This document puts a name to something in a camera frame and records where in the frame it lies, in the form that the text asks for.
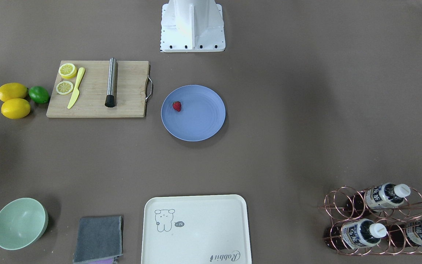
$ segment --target plate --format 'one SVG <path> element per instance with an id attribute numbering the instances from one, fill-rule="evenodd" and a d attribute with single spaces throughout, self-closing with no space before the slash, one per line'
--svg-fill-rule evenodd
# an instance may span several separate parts
<path id="1" fill-rule="evenodd" d="M 243 197 L 155 197 L 146 203 L 141 264 L 251 262 Z"/>
<path id="2" fill-rule="evenodd" d="M 182 105 L 180 112 L 172 107 L 175 101 Z M 169 133 L 181 140 L 198 142 L 209 139 L 221 129 L 226 108 L 221 97 L 208 87 L 186 85 L 166 97 L 161 117 Z"/>

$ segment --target white label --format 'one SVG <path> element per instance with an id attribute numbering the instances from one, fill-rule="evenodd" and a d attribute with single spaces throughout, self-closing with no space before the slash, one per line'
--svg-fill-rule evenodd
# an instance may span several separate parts
<path id="1" fill-rule="evenodd" d="M 366 205 L 375 211 L 382 211 L 382 209 L 395 208 L 402 203 L 393 203 L 385 195 L 385 186 L 390 183 L 385 183 L 377 187 L 373 187 L 366 191 L 364 200 Z"/>
<path id="2" fill-rule="evenodd" d="M 360 224 L 362 224 L 364 221 L 370 220 L 362 219 L 359 221 L 346 223 L 341 228 L 341 237 L 351 249 L 360 249 L 364 247 L 369 248 L 376 245 L 367 242 L 360 234 Z"/>
<path id="3" fill-rule="evenodd" d="M 407 236 L 412 242 L 422 245 L 422 220 L 407 224 Z"/>

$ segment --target mint green bowl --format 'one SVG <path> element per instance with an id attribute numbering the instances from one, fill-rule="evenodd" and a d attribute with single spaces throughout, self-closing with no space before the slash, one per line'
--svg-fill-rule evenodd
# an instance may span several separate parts
<path id="1" fill-rule="evenodd" d="M 17 250 L 37 241 L 47 229 L 48 213 L 36 199 L 20 198 L 0 211 L 0 247 Z"/>

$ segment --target stainless steel muddler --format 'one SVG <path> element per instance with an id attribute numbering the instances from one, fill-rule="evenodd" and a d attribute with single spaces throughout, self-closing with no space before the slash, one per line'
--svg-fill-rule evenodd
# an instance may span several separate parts
<path id="1" fill-rule="evenodd" d="M 108 67 L 108 82 L 107 82 L 107 98 L 105 99 L 106 107 L 115 106 L 115 90 L 117 89 L 117 60 L 110 59 L 110 66 Z"/>

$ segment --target strawberry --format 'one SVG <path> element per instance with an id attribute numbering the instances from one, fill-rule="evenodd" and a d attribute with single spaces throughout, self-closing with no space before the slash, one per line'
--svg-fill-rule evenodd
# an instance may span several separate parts
<path id="1" fill-rule="evenodd" d="M 181 110 L 181 103 L 180 103 L 180 101 L 175 101 L 173 104 L 172 104 L 172 107 L 177 111 L 177 112 L 180 112 L 180 110 Z"/>

